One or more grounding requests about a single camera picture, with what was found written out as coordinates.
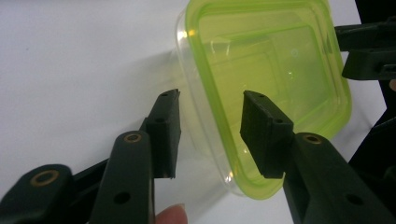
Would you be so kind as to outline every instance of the black plastic bracket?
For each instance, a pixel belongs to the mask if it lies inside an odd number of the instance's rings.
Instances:
[[[335,27],[341,51],[349,51],[343,77],[355,80],[396,78],[396,17],[387,21]]]
[[[141,130],[118,136],[108,160],[76,175],[58,164],[24,175],[0,202],[0,223],[154,223],[153,178],[176,175],[179,95],[159,95]]]
[[[249,106],[243,110],[247,122],[241,125],[242,138],[262,175],[286,173],[284,190],[294,223],[396,223],[326,138],[294,134],[289,122],[288,128],[279,129],[273,120],[289,119],[271,100],[252,91],[245,96],[244,105]],[[285,142],[279,145],[274,139]]]

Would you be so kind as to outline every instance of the screw hole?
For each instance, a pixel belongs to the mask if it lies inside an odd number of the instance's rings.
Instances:
[[[30,184],[33,187],[43,187],[55,181],[58,178],[58,176],[59,176],[59,172],[56,170],[43,171],[35,175],[30,180]]]
[[[355,194],[347,194],[346,195],[346,199],[353,204],[356,205],[362,205],[363,204],[363,200],[361,199],[361,197],[356,196]]]
[[[320,138],[314,136],[314,135],[305,135],[304,136],[305,141],[312,143],[312,144],[321,144]]]
[[[137,133],[131,133],[124,137],[124,141],[127,143],[135,143],[140,141],[140,139],[142,139],[142,135]]]
[[[131,199],[131,195],[128,192],[121,192],[114,196],[114,203],[123,204],[127,203]]]

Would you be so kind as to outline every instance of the white background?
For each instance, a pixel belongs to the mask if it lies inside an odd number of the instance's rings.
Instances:
[[[82,171],[139,128],[157,95],[177,88],[169,73],[179,72],[175,26],[187,4],[0,2],[0,197],[43,164]],[[353,0],[331,5],[335,25],[360,23]],[[353,115],[332,140],[347,160],[384,111],[376,82],[349,84]],[[182,128],[177,178],[156,180],[157,212],[184,203],[190,223],[292,222],[283,190],[266,201],[231,194]]]

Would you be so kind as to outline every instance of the transparent plastic container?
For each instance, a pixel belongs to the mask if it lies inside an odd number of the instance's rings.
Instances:
[[[323,0],[191,0],[177,21],[189,94],[181,106],[195,146],[215,159],[232,192],[266,199],[282,179],[260,175],[240,137],[243,92],[270,97],[295,132],[333,137],[350,93]]]

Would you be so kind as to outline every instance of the lime green lid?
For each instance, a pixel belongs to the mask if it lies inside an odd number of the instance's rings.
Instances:
[[[296,133],[333,137],[350,116],[350,93],[330,10],[323,0],[191,0],[190,48],[238,187],[271,197],[283,180],[265,179],[240,137],[243,92],[270,97]]]

